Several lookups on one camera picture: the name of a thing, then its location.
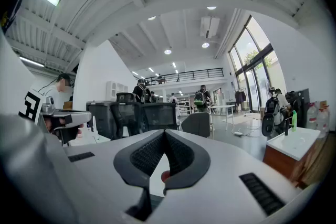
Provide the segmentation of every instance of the white table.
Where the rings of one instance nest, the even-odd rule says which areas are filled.
[[[211,123],[212,123],[212,118],[211,118],[211,109],[221,109],[221,114],[222,114],[222,110],[226,109],[226,131],[227,131],[227,115],[228,115],[228,109],[231,108],[231,113],[232,113],[232,128],[234,128],[235,124],[233,121],[233,108],[235,105],[234,104],[229,104],[229,105],[215,105],[215,106],[211,106],[210,107],[210,119],[211,119]]]

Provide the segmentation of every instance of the black mesh chair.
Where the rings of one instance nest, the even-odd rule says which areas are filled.
[[[130,92],[118,92],[117,102],[135,102],[135,96]]]
[[[140,133],[141,110],[137,102],[111,103],[111,111],[117,125],[115,136],[122,138],[124,126],[128,129],[129,136]]]
[[[177,130],[176,106],[173,103],[149,103],[141,105],[145,131],[158,129]]]

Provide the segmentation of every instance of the wooden cabinet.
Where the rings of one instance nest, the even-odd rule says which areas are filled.
[[[263,162],[283,174],[291,182],[298,181],[304,174],[307,168],[307,164],[311,159],[311,155],[314,152],[315,143],[310,147],[307,153],[297,161],[286,154],[275,150],[270,146],[266,146]]]

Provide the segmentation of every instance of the sink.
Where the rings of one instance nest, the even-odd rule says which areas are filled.
[[[288,136],[285,133],[267,141],[267,145],[278,150],[287,156],[299,161],[314,144],[320,131],[297,127],[296,131],[292,128],[288,130]]]

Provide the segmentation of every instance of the floor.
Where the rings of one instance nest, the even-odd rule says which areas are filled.
[[[235,117],[243,116],[244,114],[235,113]],[[180,117],[180,122],[182,122],[186,117]],[[225,142],[231,145],[242,148],[247,153],[252,155],[254,158],[262,161],[264,158],[264,153],[266,149],[266,142],[272,139],[277,133],[269,137],[264,137],[261,133],[261,120],[250,119],[246,122],[235,124],[234,130],[232,131],[232,120],[228,119],[227,131],[226,122],[222,120],[225,116],[213,115],[212,121],[215,127],[214,140]],[[238,130],[244,134],[250,133],[250,136],[236,136],[233,133],[238,132]],[[212,139],[212,132],[210,132],[209,139]]]

